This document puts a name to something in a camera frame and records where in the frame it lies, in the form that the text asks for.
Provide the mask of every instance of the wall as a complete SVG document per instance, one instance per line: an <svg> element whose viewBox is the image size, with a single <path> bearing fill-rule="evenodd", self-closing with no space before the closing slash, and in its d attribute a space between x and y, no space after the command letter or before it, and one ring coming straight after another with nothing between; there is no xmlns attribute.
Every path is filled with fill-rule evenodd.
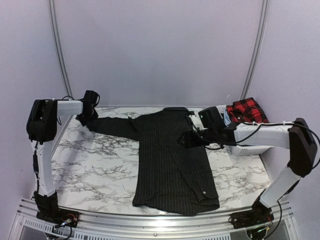
<svg viewBox="0 0 320 240"><path fill-rule="evenodd" d="M105 106L212 106L241 95L261 0L57 0L75 97Z"/></svg>
<svg viewBox="0 0 320 240"><path fill-rule="evenodd" d="M273 0L249 96L257 99L271 122L306 119L320 135L320 1ZM289 151L263 155L275 178ZM303 240L319 239L320 167L290 194Z"/></svg>
<svg viewBox="0 0 320 240"><path fill-rule="evenodd" d="M46 0L0 1L0 236L34 187L26 124L37 98L63 97Z"/></svg>

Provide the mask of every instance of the white plastic basket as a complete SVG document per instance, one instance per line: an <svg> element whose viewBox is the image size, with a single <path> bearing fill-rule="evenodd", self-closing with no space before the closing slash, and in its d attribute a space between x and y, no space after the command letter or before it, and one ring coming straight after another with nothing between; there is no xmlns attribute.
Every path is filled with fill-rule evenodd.
<svg viewBox="0 0 320 240"><path fill-rule="evenodd" d="M220 114L223 114L227 105L218 105L216 106ZM227 152L231 153L234 156L248 156L248 155L258 155L264 153L272 146L225 146Z"/></svg>

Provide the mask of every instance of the pinstripe shirt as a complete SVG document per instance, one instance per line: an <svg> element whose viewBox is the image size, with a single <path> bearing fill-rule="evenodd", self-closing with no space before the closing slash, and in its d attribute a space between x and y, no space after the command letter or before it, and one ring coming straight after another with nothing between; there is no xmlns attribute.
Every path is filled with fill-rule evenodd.
<svg viewBox="0 0 320 240"><path fill-rule="evenodd" d="M139 141L138 181L132 204L192 216L216 210L219 199L203 146L183 148L177 139L191 130L184 107L132 118L98 118L90 131Z"/></svg>

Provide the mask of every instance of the red and black checkered fabric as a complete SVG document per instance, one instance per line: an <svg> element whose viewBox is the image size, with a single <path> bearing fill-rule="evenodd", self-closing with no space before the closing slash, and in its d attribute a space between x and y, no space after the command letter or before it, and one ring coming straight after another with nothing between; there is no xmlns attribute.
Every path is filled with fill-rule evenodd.
<svg viewBox="0 0 320 240"><path fill-rule="evenodd" d="M233 102L226 110L231 122L269 123L265 112L253 97Z"/></svg>

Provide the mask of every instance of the white marble surface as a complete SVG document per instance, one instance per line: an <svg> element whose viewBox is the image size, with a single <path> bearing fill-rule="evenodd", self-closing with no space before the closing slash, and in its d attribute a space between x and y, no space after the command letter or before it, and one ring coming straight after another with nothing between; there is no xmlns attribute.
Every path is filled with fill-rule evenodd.
<svg viewBox="0 0 320 240"><path fill-rule="evenodd" d="M98 108L97 112L101 118L136 118L162 109ZM52 158L59 205L105 213L167 214L132 206L138 179L138 147L138 142L127 138L90 132L73 119ZM251 206L270 183L258 155L235 157L225 149L208 150L207 154L219 194L218 210Z"/></svg>

